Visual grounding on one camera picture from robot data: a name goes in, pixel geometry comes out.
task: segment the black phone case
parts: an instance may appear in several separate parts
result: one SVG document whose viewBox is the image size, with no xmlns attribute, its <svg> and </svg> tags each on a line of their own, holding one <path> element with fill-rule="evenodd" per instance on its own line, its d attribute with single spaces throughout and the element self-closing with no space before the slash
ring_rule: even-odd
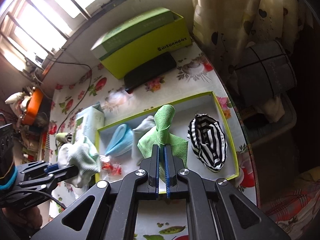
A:
<svg viewBox="0 0 320 240">
<path fill-rule="evenodd" d="M 124 76 L 125 91 L 131 93 L 138 86 L 176 66 L 177 63 L 169 52 L 161 54 L 143 63 Z"/>
</svg>

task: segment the floral tablecloth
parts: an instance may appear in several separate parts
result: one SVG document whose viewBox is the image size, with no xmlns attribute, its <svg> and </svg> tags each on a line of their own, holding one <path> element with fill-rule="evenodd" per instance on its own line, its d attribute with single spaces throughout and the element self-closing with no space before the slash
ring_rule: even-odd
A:
<svg viewBox="0 0 320 240">
<path fill-rule="evenodd" d="M 226 88 L 195 43 L 172 52 L 172 56 L 177 62 L 175 69 L 140 86 L 132 94 L 124 91 L 123 80 L 117 80 L 102 65 L 88 71 L 76 84 L 67 86 L 58 84 L 51 107 L 50 162 L 57 162 L 58 149 L 55 135 L 58 127 L 61 125 L 59 132 L 72 131 L 76 114 L 86 107 L 99 102 L 105 111 L 105 125 L 108 125 L 181 98 L 213 91 L 223 109 L 236 148 L 240 175 L 235 179 L 235 185 L 253 203 L 260 206 L 257 175 L 250 145 Z M 88 92 L 85 93 L 90 77 L 92 77 L 92 83 Z M 66 206 L 75 200 L 76 194 L 77 189 L 65 182 L 61 182 L 52 192 L 52 195 Z M 144 202 L 139 205 L 136 239 L 148 239 L 148 236 L 158 235 L 161 230 L 171 226 L 176 227 L 173 232 L 175 236 L 181 237 L 179 240 L 185 239 L 183 236 L 188 234 L 187 230 L 184 230 L 187 225 L 185 207 L 179 201 L 159 200 L 157 203 L 152 205 L 152 208 Z M 174 214 L 166 215 L 162 211 L 154 210 L 155 206 L 158 208 L 162 206 L 163 210 L 169 211 L 170 208 L 166 208 L 166 205 L 176 206 Z M 52 202 L 49 211 L 50 219 L 56 217 L 60 212 L 62 209 Z M 154 221 L 150 218 L 152 215 L 156 217 Z M 164 239 L 172 239 L 172 237 L 173 235 L 164 235 Z"/>
</svg>

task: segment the window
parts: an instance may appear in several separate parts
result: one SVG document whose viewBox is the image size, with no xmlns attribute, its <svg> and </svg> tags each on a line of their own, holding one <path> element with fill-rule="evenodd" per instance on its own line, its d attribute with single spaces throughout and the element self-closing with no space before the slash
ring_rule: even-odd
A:
<svg viewBox="0 0 320 240">
<path fill-rule="evenodd" d="M 72 34 L 111 0 L 15 0 L 0 30 L 0 50 L 17 69 L 44 70 Z"/>
</svg>

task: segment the orange container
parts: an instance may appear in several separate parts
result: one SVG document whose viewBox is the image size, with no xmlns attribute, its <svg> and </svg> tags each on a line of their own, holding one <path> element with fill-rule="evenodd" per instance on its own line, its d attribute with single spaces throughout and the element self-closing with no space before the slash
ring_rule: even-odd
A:
<svg viewBox="0 0 320 240">
<path fill-rule="evenodd" d="M 42 98 L 43 98 L 43 93 L 39 88 L 36 88 L 36 90 L 33 92 L 33 95 L 27 107 L 27 111 L 22 120 L 23 124 L 32 125 L 34 123 L 39 111 Z"/>
</svg>

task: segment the wall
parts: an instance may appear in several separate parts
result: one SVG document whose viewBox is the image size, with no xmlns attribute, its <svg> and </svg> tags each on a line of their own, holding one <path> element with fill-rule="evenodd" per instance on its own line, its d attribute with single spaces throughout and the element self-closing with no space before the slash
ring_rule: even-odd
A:
<svg viewBox="0 0 320 240">
<path fill-rule="evenodd" d="M 97 66 L 99 60 L 90 52 L 90 48 L 96 40 L 103 35 L 103 33 L 116 27 L 125 20 L 156 7 L 165 7 L 182 15 L 187 22 L 189 31 L 192 31 L 194 9 L 191 0 L 127 0 L 104 14 L 77 36 L 65 49 L 59 61 L 84 63 L 91 67 Z M 62 85 L 74 84 L 87 71 L 88 68 L 85 66 L 55 63 L 45 76 L 42 88 L 48 94 L 52 95 L 57 83 Z"/>
<path fill-rule="evenodd" d="M 21 92 L 22 87 L 31 85 L 19 70 L 13 67 L 3 55 L 0 54 L 0 97 L 6 100 L 10 95 Z"/>
</svg>

